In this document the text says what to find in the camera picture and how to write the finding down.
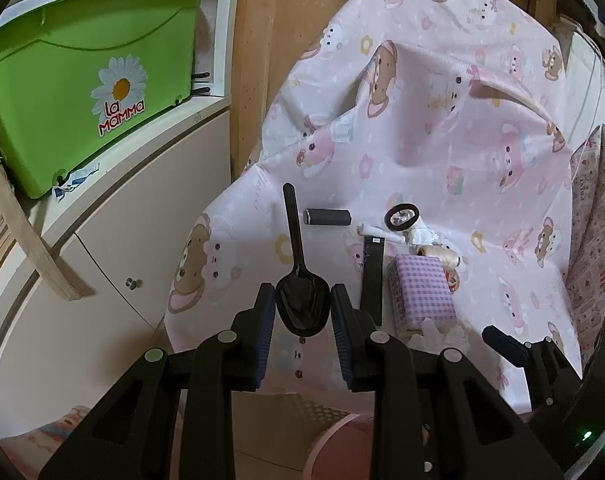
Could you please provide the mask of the black plastic spoon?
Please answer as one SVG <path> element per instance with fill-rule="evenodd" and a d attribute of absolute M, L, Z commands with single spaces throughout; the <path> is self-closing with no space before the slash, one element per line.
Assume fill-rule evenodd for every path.
<path fill-rule="evenodd" d="M 276 284 L 275 302 L 286 328 L 298 337 L 309 338 L 318 335 L 327 324 L 331 311 L 331 292 L 327 281 L 306 266 L 293 184 L 283 185 L 283 196 L 293 268 Z"/>

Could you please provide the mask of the black packet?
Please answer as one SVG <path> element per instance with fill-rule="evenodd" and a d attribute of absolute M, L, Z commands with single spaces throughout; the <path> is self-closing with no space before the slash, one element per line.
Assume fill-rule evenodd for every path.
<path fill-rule="evenodd" d="M 360 309 L 376 326 L 383 324 L 383 263 L 385 238 L 365 235 Z"/>

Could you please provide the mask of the purple checkered tissue pack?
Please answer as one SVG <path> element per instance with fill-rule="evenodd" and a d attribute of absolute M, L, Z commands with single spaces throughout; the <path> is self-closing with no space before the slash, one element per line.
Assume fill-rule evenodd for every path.
<path fill-rule="evenodd" d="M 416 332 L 426 318 L 437 327 L 457 322 L 452 292 L 439 259 L 397 255 L 388 266 L 387 281 L 397 333 Z"/>

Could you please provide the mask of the pink trash basket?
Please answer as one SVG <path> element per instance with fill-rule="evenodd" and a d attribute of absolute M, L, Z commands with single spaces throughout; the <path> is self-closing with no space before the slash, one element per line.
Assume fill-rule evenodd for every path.
<path fill-rule="evenodd" d="M 267 411 L 264 458 L 304 479 L 365 479 L 373 418 L 310 401 L 274 396 Z"/>

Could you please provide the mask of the patterned pink pillow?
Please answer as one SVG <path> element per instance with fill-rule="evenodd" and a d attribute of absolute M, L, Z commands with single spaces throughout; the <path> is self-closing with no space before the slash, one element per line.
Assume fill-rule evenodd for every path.
<path fill-rule="evenodd" d="M 605 318 L 605 125 L 572 156 L 572 237 L 565 285 L 580 356 L 595 352 Z"/>

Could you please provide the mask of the crumpled white tissue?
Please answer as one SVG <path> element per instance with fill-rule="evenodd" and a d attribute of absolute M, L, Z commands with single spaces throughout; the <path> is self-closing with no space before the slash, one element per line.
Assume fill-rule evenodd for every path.
<path fill-rule="evenodd" d="M 429 228 L 422 228 L 417 224 L 406 230 L 405 237 L 411 246 L 432 246 L 440 244 L 440 236 Z"/>

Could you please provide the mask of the black thread spool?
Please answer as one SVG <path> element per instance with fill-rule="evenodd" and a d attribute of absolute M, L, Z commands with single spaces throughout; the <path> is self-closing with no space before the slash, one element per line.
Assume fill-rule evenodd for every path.
<path fill-rule="evenodd" d="M 304 222 L 307 226 L 350 226 L 351 214 L 345 209 L 307 208 Z"/>

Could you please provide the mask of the black tape roll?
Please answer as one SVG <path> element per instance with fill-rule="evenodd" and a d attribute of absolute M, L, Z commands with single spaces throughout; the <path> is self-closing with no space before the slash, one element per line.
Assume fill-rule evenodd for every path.
<path fill-rule="evenodd" d="M 410 203 L 401 203 L 388 209 L 384 222 L 389 231 L 403 232 L 409 230 L 419 219 L 420 211 L 417 206 Z"/>

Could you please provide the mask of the white cabinet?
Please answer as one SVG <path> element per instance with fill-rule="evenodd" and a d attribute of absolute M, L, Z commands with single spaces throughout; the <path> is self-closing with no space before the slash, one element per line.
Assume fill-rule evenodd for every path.
<path fill-rule="evenodd" d="M 235 11 L 200 0 L 188 99 L 38 198 L 7 168 L 33 248 L 0 255 L 0 439 L 94 405 L 152 344 L 188 233 L 231 181 Z"/>

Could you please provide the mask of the pink cartoon bed sheet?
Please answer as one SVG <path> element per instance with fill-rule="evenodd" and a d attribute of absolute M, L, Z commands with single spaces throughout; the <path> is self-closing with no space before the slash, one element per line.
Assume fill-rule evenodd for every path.
<path fill-rule="evenodd" d="M 580 363 L 564 275 L 571 156 L 560 43 L 508 0 L 349 0 L 287 76 L 255 164 L 201 214 L 176 267 L 165 325 L 197 347 L 293 263 L 282 188 L 300 209 L 344 209 L 347 228 L 306 226 L 308 268 L 358 302 L 362 226 L 411 203 L 459 266 L 447 273 L 453 328 L 515 411 L 525 375 L 490 350 L 497 326 L 557 337 Z"/>

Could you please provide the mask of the green plastic storage box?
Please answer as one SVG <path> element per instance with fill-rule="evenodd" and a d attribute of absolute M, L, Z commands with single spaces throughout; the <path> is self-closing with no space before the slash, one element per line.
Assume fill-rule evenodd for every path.
<path fill-rule="evenodd" d="M 38 198 L 188 99 L 200 0 L 22 0 L 0 15 L 0 154 Z"/>

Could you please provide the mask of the wooden door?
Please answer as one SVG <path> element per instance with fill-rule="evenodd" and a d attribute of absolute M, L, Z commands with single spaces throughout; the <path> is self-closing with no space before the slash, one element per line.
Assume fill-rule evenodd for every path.
<path fill-rule="evenodd" d="M 348 0 L 237 0 L 232 58 L 231 162 L 240 177 L 285 76 Z M 545 27 L 557 0 L 510 0 Z"/>

